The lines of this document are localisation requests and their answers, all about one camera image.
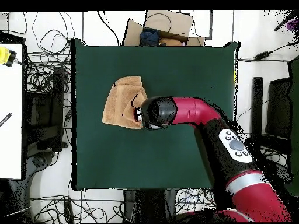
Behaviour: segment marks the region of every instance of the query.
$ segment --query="green table surface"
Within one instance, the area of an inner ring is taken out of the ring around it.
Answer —
[[[299,196],[299,57],[288,63],[288,70],[292,80],[290,99],[292,102],[292,130],[291,130],[291,170],[293,181],[286,185],[289,193]]]
[[[103,124],[102,114],[115,81],[140,76],[148,97],[206,98],[232,119],[238,46],[88,47],[75,40],[77,190],[211,187],[191,126],[133,130]]]

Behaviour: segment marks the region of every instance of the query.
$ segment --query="cardboard box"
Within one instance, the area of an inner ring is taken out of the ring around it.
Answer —
[[[193,18],[189,15],[165,10],[149,10],[145,17],[144,25],[128,20],[127,31],[124,36],[124,46],[138,46],[143,27],[160,31],[161,38],[172,38],[185,42],[187,46],[203,46],[205,38],[189,37]]]

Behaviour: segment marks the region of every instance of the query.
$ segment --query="gray button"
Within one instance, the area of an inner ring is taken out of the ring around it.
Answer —
[[[239,140],[232,140],[230,142],[230,147],[231,147],[231,149],[233,149],[235,151],[242,151],[242,150],[244,150],[244,145]]]

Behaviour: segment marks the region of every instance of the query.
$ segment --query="yellow screwdriver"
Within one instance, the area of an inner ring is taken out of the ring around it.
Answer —
[[[0,64],[11,67],[13,63],[22,65],[22,63],[16,58],[16,52],[0,46]]]

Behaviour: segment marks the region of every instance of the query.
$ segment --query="tan cloth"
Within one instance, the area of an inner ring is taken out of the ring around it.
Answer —
[[[128,76],[117,80],[108,95],[102,122],[129,129],[141,129],[142,123],[134,119],[134,110],[140,107],[147,95],[140,76]]]
[[[172,38],[162,38],[159,40],[160,44],[166,44],[166,46],[182,46],[182,42],[174,40]]]

